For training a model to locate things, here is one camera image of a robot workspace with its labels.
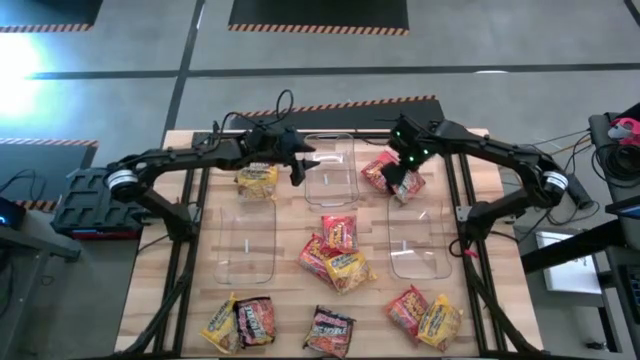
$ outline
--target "clear plastic container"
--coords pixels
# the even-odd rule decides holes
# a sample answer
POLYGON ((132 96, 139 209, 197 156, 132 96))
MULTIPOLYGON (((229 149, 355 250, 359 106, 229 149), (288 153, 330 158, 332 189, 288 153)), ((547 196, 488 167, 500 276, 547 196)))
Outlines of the clear plastic container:
POLYGON ((276 206, 271 200, 229 202, 219 209, 214 272, 220 284, 261 284, 273 277, 276 206))
POLYGON ((305 198, 312 208, 345 208, 360 196, 356 176, 354 140, 349 134, 312 134, 305 138, 316 148, 305 159, 320 161, 307 170, 305 198))
POLYGON ((451 275, 442 203, 416 196, 407 204, 389 199, 391 268, 402 279, 444 279, 451 275))

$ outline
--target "snack bag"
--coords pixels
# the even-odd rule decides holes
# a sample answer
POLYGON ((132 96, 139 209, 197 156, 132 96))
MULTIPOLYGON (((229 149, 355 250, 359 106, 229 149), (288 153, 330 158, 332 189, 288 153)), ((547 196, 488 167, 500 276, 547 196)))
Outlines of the snack bag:
POLYGON ((322 306, 316 306, 313 325, 304 340, 302 348, 307 346, 327 354, 344 359, 349 352, 351 333, 356 321, 340 315, 322 306))
POLYGON ((438 295, 420 322, 418 339, 444 352, 460 330, 461 315, 446 295, 438 295))
POLYGON ((409 290, 389 303, 385 310, 387 315, 404 329, 411 340, 418 343, 416 336, 427 307, 427 300, 411 285, 409 290))
POLYGON ((398 200, 406 204, 425 185, 425 181, 418 172, 409 171, 400 185, 387 186, 387 180, 381 171, 390 163, 397 164, 398 158, 389 151, 383 151, 376 160, 365 166, 361 173, 378 191, 396 194, 398 200))
POLYGON ((312 272, 327 284, 333 286, 331 277, 327 272, 327 267, 324 262, 334 256, 339 255, 340 252, 335 249, 328 249, 324 246, 324 239, 316 234, 311 235, 311 240, 305 245, 298 256, 298 262, 300 265, 312 272))
POLYGON ((251 163, 236 174, 240 200, 272 199, 278 182, 278 168, 266 163, 251 163))
POLYGON ((355 216, 323 216, 325 245, 341 253, 358 251, 355 216))
POLYGON ((377 279, 362 253, 342 254, 325 261, 327 272, 338 294, 342 295, 358 287, 366 280, 377 279))
POLYGON ((276 319, 270 297, 240 300, 236 302, 235 311, 243 348, 270 344, 276 339, 276 319))
POLYGON ((387 180, 382 176, 382 168, 390 163, 398 163, 398 159, 388 151, 383 151, 378 155, 378 157, 367 164, 367 166, 360 171, 362 175, 364 175, 365 179, 369 181, 369 183, 378 191, 386 193, 389 192, 387 189, 387 180))
POLYGON ((240 345, 238 324, 233 312, 236 300, 233 293, 231 293, 229 300, 211 318, 209 325, 200 331, 200 335, 225 354, 235 353, 238 350, 238 345, 240 345))

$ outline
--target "orange and black striped tape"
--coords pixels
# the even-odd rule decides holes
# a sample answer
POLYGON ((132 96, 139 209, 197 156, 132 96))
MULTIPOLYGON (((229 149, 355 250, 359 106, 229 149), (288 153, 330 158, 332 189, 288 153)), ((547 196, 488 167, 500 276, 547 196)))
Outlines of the orange and black striped tape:
POLYGON ((346 35, 409 35, 409 29, 384 28, 371 26, 324 26, 324 25, 262 25, 233 24, 229 31, 246 32, 289 32, 307 34, 346 34, 346 35))
POLYGON ((0 144, 11 145, 75 145, 98 147, 98 140, 47 140, 47 139, 12 139, 0 138, 0 144))
POLYGON ((92 27, 89 24, 14 25, 0 26, 0 33, 89 31, 92 27))
POLYGON ((38 200, 38 201, 18 200, 18 201, 14 201, 14 203, 27 210, 40 210, 43 212, 52 212, 58 205, 57 201, 45 201, 45 200, 38 200))
MULTIPOLYGON (((381 100, 354 101, 354 102, 339 103, 339 104, 301 106, 301 107, 292 108, 291 112, 295 113, 295 112, 306 112, 306 111, 317 111, 317 110, 343 109, 343 108, 352 108, 352 107, 361 107, 361 106, 370 106, 370 105, 398 104, 398 103, 413 102, 413 101, 435 100, 435 98, 436 98, 435 95, 423 95, 423 96, 407 96, 407 97, 398 97, 398 98, 381 99, 381 100)), ((275 110, 264 110, 264 111, 241 112, 240 114, 246 117, 256 117, 256 116, 274 115, 275 113, 276 113, 275 110)))

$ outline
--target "yellow snack bag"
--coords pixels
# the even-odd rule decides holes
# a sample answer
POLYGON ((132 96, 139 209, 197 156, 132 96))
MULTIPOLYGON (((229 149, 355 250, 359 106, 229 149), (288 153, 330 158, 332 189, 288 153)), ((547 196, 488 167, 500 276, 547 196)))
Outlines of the yellow snack bag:
POLYGON ((366 280, 377 279, 361 252, 342 254, 325 261, 329 277, 342 295, 366 280))
POLYGON ((460 330, 461 317, 446 295, 438 295, 420 321, 418 339, 444 352, 460 330))
POLYGON ((225 354, 235 353, 240 345, 238 323, 233 311, 237 300, 231 293, 229 300, 211 318, 209 325, 200 331, 200 335, 225 354))
POLYGON ((240 200, 271 199, 276 192, 278 168, 266 163, 251 163, 236 174, 240 200))

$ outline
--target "gray floor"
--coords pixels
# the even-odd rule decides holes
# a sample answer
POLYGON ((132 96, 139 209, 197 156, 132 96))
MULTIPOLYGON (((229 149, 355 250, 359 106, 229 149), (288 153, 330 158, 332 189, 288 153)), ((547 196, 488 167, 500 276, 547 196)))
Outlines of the gray floor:
MULTIPOLYGON (((228 32, 232 0, 209 0, 190 68, 640 63, 640 27, 622 0, 408 4, 411 35, 403 38, 228 32)), ((0 53, 10 54, 0 56, 0 137, 97 139, 96 166, 159 146, 175 78, 22 80, 18 75, 178 70, 195 6, 196 0, 105 0, 87 33, 0 34, 0 53)), ((119 76, 133 77, 127 74, 119 76)), ((230 110, 273 108, 284 88, 295 92, 297 105, 435 94, 448 118, 488 128, 505 141, 529 143, 586 129, 589 115, 631 106, 640 98, 640 70, 190 78, 175 127, 208 129, 230 110)), ((578 157, 576 173, 591 196, 606 204, 611 198, 593 174, 589 156, 578 157)), ((504 180, 515 181, 508 173, 504 180)), ((566 202, 554 214, 562 218, 570 211, 566 202)), ((539 216, 530 211, 518 224, 530 226, 539 216)), ((571 226, 590 228, 608 219, 600 211, 571 226)), ((25 359, 112 351, 136 244, 83 246, 79 263, 51 262, 47 274, 56 281, 40 291, 21 346, 25 359)), ((603 340, 594 309, 534 305, 545 349, 552 353, 635 358, 619 309, 615 322, 624 353, 607 354, 582 346, 589 339, 603 340)))

